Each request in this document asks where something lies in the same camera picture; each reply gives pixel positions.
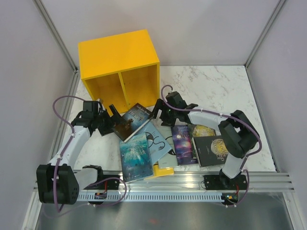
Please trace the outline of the yellow thin book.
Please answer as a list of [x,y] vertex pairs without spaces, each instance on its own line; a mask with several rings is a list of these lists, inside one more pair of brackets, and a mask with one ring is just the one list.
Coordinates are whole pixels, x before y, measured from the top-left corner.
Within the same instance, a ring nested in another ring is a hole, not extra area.
[[155,164],[153,166],[153,177],[162,177],[162,176],[167,176],[167,175],[173,175],[174,174],[174,169],[173,168],[159,168],[158,164]]

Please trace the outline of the aluminium corner post right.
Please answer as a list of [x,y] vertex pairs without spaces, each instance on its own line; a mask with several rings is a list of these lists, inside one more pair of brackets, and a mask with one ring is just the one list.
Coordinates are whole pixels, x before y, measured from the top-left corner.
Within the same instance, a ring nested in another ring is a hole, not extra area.
[[272,13],[270,14],[269,19],[267,20],[264,28],[262,29],[255,45],[253,46],[244,66],[245,69],[248,69],[250,64],[252,63],[254,57],[256,56],[257,51],[259,50],[260,46],[264,42],[266,36],[268,35],[269,31],[272,29],[275,21],[279,17],[279,14],[283,10],[284,6],[286,5],[287,0],[278,0],[276,6],[274,7]]

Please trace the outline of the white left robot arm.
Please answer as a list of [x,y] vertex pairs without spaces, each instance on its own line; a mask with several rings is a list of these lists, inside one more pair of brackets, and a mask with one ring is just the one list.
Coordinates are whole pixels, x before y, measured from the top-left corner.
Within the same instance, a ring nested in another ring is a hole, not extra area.
[[73,168],[77,158],[95,131],[101,136],[113,132],[123,121],[114,105],[107,109],[99,101],[84,101],[83,109],[70,123],[71,133],[57,154],[48,164],[41,164],[36,170],[38,195],[45,204],[75,204],[83,189],[107,190],[106,177],[100,166],[86,165],[79,172]]

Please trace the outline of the grey thin book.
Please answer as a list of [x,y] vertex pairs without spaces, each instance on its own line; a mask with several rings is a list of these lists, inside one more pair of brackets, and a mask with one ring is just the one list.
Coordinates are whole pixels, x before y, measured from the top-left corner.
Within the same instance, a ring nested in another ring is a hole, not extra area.
[[172,132],[171,128],[167,126],[160,126],[158,127],[158,131],[162,134],[162,136],[165,138],[167,143],[171,146],[171,150],[158,161],[159,168],[164,169],[164,168],[173,168],[177,167],[177,157],[175,153],[175,147],[174,147],[174,142],[172,138]]

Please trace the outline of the aluminium corner post left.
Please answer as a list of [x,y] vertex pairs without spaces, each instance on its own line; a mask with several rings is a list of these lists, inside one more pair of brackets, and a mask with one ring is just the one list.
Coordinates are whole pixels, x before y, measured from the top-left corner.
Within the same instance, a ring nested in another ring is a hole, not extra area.
[[65,59],[67,60],[69,66],[72,68],[73,72],[78,71],[78,67],[73,61],[67,47],[65,46],[56,26],[54,25],[46,7],[44,6],[43,2],[41,0],[33,0],[34,5],[38,9],[40,15],[42,16],[46,26],[48,27],[49,31],[51,32],[52,36],[54,37],[56,43],[58,44],[60,50],[62,51],[63,55],[65,56]]

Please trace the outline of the yellow wooden shelf box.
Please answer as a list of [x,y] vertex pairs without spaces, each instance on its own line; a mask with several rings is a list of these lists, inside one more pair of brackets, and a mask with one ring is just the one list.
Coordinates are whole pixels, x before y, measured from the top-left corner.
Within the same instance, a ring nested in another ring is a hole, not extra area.
[[92,100],[120,113],[160,97],[160,61],[146,29],[78,44],[81,80]]

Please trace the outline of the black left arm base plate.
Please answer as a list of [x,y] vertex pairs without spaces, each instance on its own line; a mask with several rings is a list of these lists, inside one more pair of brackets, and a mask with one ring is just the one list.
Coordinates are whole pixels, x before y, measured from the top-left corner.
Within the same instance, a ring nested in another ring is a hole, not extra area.
[[103,175],[101,179],[98,179],[98,182],[111,177],[115,177],[117,179],[104,181],[103,183],[95,185],[94,188],[97,190],[103,190],[104,192],[108,190],[118,190],[120,184],[120,181],[118,180],[120,177],[118,175]]

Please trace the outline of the black Moon Sixpence book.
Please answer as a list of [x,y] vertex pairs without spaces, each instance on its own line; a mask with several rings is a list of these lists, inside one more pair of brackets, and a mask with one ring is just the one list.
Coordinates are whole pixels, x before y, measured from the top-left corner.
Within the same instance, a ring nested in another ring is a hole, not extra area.
[[200,167],[225,164],[229,152],[222,136],[194,137],[192,141]]

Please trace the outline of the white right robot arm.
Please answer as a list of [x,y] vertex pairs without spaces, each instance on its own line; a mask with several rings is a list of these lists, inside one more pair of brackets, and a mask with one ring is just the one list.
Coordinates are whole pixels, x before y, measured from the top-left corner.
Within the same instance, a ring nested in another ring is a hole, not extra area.
[[187,104],[174,91],[157,99],[150,118],[155,119],[158,111],[161,111],[163,126],[173,127],[176,120],[179,120],[220,132],[228,150],[226,163],[219,172],[219,183],[223,188],[229,189],[235,185],[247,158],[262,149],[260,135],[241,110],[230,114],[209,111],[194,103]]

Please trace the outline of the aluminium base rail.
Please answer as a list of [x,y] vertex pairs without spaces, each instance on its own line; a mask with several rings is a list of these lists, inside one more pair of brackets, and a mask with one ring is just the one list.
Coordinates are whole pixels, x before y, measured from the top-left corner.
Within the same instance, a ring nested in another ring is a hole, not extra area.
[[[204,176],[214,175],[218,172],[178,171],[173,175],[138,180],[128,184],[129,191],[168,191],[188,192],[204,190],[201,185]],[[294,186],[290,176],[281,172],[250,172],[250,192],[293,192]]]

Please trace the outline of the blue 20000 Leagues book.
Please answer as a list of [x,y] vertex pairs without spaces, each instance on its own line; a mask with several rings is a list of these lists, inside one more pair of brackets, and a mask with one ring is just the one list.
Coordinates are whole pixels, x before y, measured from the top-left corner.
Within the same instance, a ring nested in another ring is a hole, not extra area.
[[133,136],[126,143],[119,142],[123,180],[126,183],[154,175],[148,140],[144,133]]

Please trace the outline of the dark Wuthering Heights book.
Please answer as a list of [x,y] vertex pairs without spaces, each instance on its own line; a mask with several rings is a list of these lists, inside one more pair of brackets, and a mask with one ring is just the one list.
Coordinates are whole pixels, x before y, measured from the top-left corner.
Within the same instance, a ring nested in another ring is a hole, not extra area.
[[126,143],[131,139],[144,125],[149,122],[151,111],[136,103],[121,118],[125,121],[123,132],[114,132],[120,140]]

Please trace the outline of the light blue Old Man book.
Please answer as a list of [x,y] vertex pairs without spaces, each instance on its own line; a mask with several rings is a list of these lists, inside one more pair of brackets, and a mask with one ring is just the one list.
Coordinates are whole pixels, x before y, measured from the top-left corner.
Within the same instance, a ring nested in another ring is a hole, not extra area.
[[[142,148],[144,145],[142,142],[135,140],[138,135],[146,135],[148,143],[147,151]],[[150,121],[144,125],[128,143],[132,143],[132,146],[137,148],[136,151],[133,150],[133,153],[137,153],[136,159],[139,160],[141,164],[149,162],[149,158],[151,158],[151,164],[154,165],[172,149],[162,134]]]

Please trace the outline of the aluminium corner post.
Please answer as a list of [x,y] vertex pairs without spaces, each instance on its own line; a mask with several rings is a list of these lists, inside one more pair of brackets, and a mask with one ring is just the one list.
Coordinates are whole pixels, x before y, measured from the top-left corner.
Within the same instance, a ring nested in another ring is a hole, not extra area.
[[259,50],[260,46],[264,42],[266,36],[268,35],[269,31],[272,29],[275,21],[279,17],[279,14],[283,10],[284,6],[286,5],[287,0],[278,0],[276,6],[274,7],[272,13],[270,14],[269,19],[267,20],[264,28],[262,29],[255,45],[253,46],[244,66],[245,69],[248,69],[250,64],[252,63],[254,57],[256,56],[257,51]]
[[67,60],[69,66],[72,68],[73,72],[78,71],[78,67],[73,61],[67,47],[65,46],[56,26],[54,25],[46,7],[44,6],[43,2],[41,0],[33,0],[34,5],[38,9],[40,15],[42,16],[46,26],[48,27],[49,31],[51,32],[52,36],[54,37],[56,43],[58,44],[60,50],[62,51],[63,55],[65,56],[65,59]]

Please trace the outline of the green gold cover book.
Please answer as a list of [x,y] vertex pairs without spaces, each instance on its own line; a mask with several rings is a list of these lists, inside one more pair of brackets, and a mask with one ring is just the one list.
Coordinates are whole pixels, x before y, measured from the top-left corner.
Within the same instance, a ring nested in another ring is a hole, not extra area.
[[192,137],[216,136],[214,129],[202,125],[189,125]]

